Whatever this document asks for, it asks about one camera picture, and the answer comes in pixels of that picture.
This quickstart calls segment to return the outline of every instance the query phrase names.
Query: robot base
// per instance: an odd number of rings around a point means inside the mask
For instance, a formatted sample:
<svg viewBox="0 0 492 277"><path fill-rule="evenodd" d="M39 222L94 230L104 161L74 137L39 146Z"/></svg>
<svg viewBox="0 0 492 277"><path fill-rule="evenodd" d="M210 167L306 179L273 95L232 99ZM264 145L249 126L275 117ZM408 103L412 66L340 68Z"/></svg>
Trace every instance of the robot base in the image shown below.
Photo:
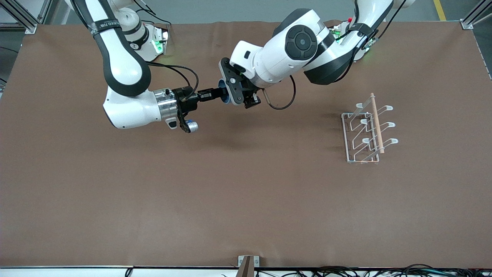
<svg viewBox="0 0 492 277"><path fill-rule="evenodd" d="M151 24L144 23L144 26L149 30L149 38L142 45L140 50L135 50L135 52L137 52L137 54L140 55L140 57L142 57L146 62L151 62L160 54L166 53L169 32Z"/></svg>

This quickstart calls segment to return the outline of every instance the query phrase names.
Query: table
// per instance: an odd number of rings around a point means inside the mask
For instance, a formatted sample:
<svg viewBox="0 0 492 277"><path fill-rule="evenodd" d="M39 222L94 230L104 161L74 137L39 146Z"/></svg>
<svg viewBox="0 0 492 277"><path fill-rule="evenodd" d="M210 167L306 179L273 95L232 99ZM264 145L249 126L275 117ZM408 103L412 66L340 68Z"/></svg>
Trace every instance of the table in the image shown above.
<svg viewBox="0 0 492 277"><path fill-rule="evenodd" d="M219 60L275 26L173 25L161 61L216 87ZM458 22L394 22L343 81L294 75L283 111L200 103L194 134L113 128L101 64L82 26L25 37L0 101L0 265L492 267L492 83ZM185 85L152 73L152 90ZM350 165L340 114L371 92L400 143Z"/></svg>

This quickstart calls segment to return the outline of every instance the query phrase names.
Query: yellow floor line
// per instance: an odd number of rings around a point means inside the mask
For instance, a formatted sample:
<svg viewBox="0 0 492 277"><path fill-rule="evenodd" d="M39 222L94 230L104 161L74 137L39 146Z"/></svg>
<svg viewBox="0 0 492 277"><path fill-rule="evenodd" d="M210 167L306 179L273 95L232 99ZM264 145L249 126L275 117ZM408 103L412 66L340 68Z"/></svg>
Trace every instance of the yellow floor line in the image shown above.
<svg viewBox="0 0 492 277"><path fill-rule="evenodd" d="M437 15L439 15L440 21L446 21L446 15L444 15L444 10L442 10L442 5L440 0L434 0L435 10L437 11Z"/></svg>

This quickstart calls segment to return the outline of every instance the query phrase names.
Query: wooden stick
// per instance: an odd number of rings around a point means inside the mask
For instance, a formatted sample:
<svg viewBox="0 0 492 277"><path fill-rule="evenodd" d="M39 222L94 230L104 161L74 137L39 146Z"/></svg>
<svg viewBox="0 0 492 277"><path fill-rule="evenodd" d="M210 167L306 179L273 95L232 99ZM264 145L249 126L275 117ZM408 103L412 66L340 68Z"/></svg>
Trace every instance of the wooden stick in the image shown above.
<svg viewBox="0 0 492 277"><path fill-rule="evenodd" d="M372 102L372 116L374 117L374 125L376 127L377 145L379 153L384 154L383 137L381 136L381 126L379 125L379 116L377 115L376 99L374 93L370 94Z"/></svg>

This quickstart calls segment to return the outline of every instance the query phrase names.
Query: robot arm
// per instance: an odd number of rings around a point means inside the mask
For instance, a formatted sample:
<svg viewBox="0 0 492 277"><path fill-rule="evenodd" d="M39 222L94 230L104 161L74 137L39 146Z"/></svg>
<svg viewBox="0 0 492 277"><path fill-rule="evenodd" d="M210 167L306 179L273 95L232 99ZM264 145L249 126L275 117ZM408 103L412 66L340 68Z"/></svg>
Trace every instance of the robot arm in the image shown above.
<svg viewBox="0 0 492 277"><path fill-rule="evenodd" d="M147 28L134 11L125 8L133 0L67 1L93 35L102 54L104 78L108 83L103 107L116 128L130 129L163 120L171 129L180 126L187 133L195 132L198 124L185 120L188 112L196 110L198 102L226 94L225 89L207 89L187 97L191 87L149 91L149 66L139 55L142 52L137 53L130 47L131 41L127 41L129 35L140 36ZM151 46L158 53L159 49Z"/></svg>
<svg viewBox="0 0 492 277"><path fill-rule="evenodd" d="M168 30L151 24L143 24L139 15L128 6L138 0L104 0L111 10L106 11L118 20L130 47L145 61L150 62L164 54L168 40ZM65 2L73 9L72 0Z"/></svg>
<svg viewBox="0 0 492 277"><path fill-rule="evenodd" d="M355 53L375 35L376 29L395 6L410 6L414 0L355 0L355 16L339 44L319 16L310 9L297 9L275 28L263 47L240 41L231 59L219 64L229 101L259 104L256 92L303 69L313 84L338 80L353 62Z"/></svg>
<svg viewBox="0 0 492 277"><path fill-rule="evenodd" d="M151 82L149 66L126 42L120 23L106 1L71 0L102 55L104 79L116 93L135 97Z"/></svg>

